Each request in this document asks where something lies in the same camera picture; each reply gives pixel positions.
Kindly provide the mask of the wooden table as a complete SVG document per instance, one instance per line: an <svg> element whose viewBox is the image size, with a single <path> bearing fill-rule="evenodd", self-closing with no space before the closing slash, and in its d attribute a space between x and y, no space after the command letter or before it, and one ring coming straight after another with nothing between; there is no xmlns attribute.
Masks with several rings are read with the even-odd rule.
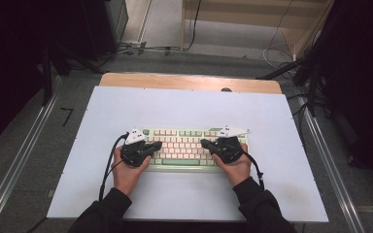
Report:
<svg viewBox="0 0 373 233"><path fill-rule="evenodd" d="M275 81L232 79L199 75L106 73L102 76L100 85L205 91L230 89L232 92L282 93L280 85Z"/></svg>

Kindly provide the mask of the dark curtain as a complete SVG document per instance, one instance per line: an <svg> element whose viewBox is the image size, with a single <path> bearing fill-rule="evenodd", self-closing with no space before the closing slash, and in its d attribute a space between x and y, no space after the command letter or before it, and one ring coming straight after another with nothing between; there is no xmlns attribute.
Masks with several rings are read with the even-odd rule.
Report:
<svg viewBox="0 0 373 233"><path fill-rule="evenodd" d="M353 158L373 170L373 0L334 0L321 39L323 93L356 134Z"/></svg>
<svg viewBox="0 0 373 233"><path fill-rule="evenodd" d="M48 82L38 69L46 59L58 73L70 67L60 32L73 0L0 0L0 135Z"/></svg>

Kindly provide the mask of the black cabinet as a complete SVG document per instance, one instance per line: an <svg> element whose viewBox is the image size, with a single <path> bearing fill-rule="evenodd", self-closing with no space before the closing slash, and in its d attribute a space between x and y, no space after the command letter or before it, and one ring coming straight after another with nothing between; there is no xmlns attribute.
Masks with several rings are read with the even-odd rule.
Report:
<svg viewBox="0 0 373 233"><path fill-rule="evenodd" d="M125 0L83 0L89 36L89 57L109 56L118 51L129 20Z"/></svg>

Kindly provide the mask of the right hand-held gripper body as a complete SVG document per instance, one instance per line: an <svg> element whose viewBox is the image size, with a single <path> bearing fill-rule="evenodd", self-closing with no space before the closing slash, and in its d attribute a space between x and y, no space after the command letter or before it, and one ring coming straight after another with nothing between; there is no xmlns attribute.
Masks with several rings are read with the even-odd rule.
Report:
<svg viewBox="0 0 373 233"><path fill-rule="evenodd" d="M250 134L249 129L225 126L216 133L216 147L218 157L224 164L230 164L237 161L243 154L243 149L239 137L246 137Z"/></svg>

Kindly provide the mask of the green and pink keyboard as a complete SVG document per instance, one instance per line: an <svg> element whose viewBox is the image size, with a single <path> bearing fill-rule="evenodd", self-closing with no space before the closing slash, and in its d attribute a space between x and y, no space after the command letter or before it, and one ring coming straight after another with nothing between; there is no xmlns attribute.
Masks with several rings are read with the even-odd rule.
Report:
<svg viewBox="0 0 373 233"><path fill-rule="evenodd" d="M220 168L213 159L213 155L201 146L200 141L207 139L216 142L216 133L221 128L209 129L171 129L145 128L149 144L160 141L161 150L153 154L149 171L159 172L209 172L216 173ZM240 136L240 143L248 142L246 137Z"/></svg>

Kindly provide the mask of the person's right hand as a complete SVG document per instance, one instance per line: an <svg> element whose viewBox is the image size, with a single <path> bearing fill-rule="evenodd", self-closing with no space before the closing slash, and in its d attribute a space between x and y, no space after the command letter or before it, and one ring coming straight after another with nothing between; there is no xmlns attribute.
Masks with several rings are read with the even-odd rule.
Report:
<svg viewBox="0 0 373 233"><path fill-rule="evenodd" d="M232 186L236 186L251 175L252 162L246 155L242 155L233 163L224 164L222 160L213 154L216 164L225 172Z"/></svg>

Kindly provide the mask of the light wooden shelf unit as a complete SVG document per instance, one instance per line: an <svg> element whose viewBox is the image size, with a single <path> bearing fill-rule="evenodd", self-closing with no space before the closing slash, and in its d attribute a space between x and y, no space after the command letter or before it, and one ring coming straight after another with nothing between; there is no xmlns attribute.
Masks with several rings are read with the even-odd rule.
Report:
<svg viewBox="0 0 373 233"><path fill-rule="evenodd" d="M182 0L180 47L185 48L186 20L270 26L281 29L296 57L312 47L335 0Z"/></svg>

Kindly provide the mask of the person's left hand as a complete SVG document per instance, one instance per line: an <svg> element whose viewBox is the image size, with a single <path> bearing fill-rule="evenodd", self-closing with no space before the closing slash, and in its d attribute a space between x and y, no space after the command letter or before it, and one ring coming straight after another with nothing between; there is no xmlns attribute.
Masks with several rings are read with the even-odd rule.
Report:
<svg viewBox="0 0 373 233"><path fill-rule="evenodd" d="M129 196L135 189L142 173L149 167L151 157L147 156L139 167L125 164L120 157L121 147L114 151L114 161L111 165L114 188Z"/></svg>

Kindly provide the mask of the white board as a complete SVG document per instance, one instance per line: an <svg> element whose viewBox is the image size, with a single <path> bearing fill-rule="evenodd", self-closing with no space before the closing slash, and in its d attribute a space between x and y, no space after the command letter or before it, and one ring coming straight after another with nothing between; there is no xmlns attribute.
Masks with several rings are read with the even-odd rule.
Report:
<svg viewBox="0 0 373 233"><path fill-rule="evenodd" d="M97 200L113 143L133 127L249 129L254 173L291 222L328 220L309 162L282 94L152 88L94 88L48 215L77 217ZM127 219L241 221L224 173L146 172L131 195Z"/></svg>

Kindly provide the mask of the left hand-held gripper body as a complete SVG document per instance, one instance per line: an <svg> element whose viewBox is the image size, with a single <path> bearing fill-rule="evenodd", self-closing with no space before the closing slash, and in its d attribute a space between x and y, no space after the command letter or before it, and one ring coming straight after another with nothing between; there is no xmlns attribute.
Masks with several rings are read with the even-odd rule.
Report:
<svg viewBox="0 0 373 233"><path fill-rule="evenodd" d="M145 160L143 151L145 150L146 139L147 136L137 128L133 128L128 132L121 150L121 160L126 165L133 167L141 166Z"/></svg>

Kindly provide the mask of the aluminium floor rail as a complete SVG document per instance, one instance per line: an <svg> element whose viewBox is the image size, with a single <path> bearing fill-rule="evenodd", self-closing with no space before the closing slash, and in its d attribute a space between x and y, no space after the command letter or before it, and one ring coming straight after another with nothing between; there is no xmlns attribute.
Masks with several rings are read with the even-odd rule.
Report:
<svg viewBox="0 0 373 233"><path fill-rule="evenodd" d="M64 85L64 79L57 76L53 83L53 95L49 102L41 107L25 139L23 140L17 154L9 169L5 172L3 181L0 183L0 214L4 209L12 190L33 150L58 98L59 91Z"/></svg>
<svg viewBox="0 0 373 233"><path fill-rule="evenodd" d="M338 204L343 213L344 219L346 220L351 233L366 233L363 223L359 217L356 206L353 199L350 196L348 189L342 179L342 176L332 158L332 153L326 140L322 134L317 119L306 109L307 101L304 98L299 97L298 102L305 108L304 116L308 128L312 134L315 145L318 148L319 155L322 159L323 166L331 182L332 188L336 195Z"/></svg>

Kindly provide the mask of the black metal stand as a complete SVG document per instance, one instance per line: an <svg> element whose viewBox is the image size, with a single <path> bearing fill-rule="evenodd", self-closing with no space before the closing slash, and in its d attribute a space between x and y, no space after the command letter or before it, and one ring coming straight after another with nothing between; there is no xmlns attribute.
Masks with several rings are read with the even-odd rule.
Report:
<svg viewBox="0 0 373 233"><path fill-rule="evenodd" d="M42 50L42 68L43 68L43 106L47 106L52 97L52 76L51 76L51 58L49 46L44 46Z"/></svg>
<svg viewBox="0 0 373 233"><path fill-rule="evenodd" d="M315 107L318 106L318 103L316 102L316 92L319 83L321 68L318 63L315 63L312 59L309 58L298 58L296 61L292 61L289 64L278 68L276 71L259 77L259 79L264 81L273 80L283 75L283 73L295 68L297 68L297 71L292 79L292 82L295 86L302 86L306 82L309 82L309 89L306 94L306 108L309 110L312 117L315 117Z"/></svg>

